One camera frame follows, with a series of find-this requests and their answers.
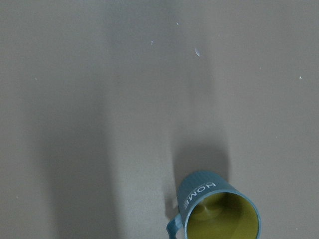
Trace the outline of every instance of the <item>gray floor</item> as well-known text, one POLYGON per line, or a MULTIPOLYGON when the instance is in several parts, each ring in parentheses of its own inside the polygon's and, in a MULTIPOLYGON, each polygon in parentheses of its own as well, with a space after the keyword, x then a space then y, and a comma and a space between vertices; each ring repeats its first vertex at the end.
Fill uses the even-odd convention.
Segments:
POLYGON ((208 169, 317 239, 318 65, 315 0, 2 0, 0 238, 167 239, 208 169))

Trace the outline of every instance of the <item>blue mug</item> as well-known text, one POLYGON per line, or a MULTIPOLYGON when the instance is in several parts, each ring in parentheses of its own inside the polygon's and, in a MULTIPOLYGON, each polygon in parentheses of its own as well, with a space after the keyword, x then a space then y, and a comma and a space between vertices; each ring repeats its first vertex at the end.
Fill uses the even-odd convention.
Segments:
POLYGON ((253 202, 218 174, 198 171, 177 191, 179 214, 167 225, 169 239, 183 227, 185 239, 258 239, 261 219, 253 202))

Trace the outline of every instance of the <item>white speck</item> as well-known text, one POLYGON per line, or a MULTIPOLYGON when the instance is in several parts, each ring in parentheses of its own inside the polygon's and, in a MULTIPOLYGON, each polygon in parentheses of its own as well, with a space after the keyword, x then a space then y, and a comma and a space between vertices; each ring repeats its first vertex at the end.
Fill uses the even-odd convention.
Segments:
POLYGON ((197 48, 195 48, 195 53, 198 57, 200 57, 200 53, 199 53, 199 50, 197 48))

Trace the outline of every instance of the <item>mug handle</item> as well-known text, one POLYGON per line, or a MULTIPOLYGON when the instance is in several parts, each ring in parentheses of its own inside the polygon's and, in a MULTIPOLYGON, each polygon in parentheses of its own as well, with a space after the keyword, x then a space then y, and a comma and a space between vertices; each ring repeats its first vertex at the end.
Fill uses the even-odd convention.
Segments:
POLYGON ((176 233, 181 227, 181 216, 180 214, 177 214, 177 216, 173 220, 171 220, 166 227, 169 239, 176 239, 176 233))

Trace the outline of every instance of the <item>flat surface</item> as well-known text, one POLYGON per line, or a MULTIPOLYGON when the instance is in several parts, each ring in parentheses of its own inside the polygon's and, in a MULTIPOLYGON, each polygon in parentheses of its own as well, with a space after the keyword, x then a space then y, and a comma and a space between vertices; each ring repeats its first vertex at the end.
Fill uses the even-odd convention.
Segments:
POLYGON ((318 65, 315 0, 2 0, 0 238, 166 239, 206 169, 317 239, 318 65))

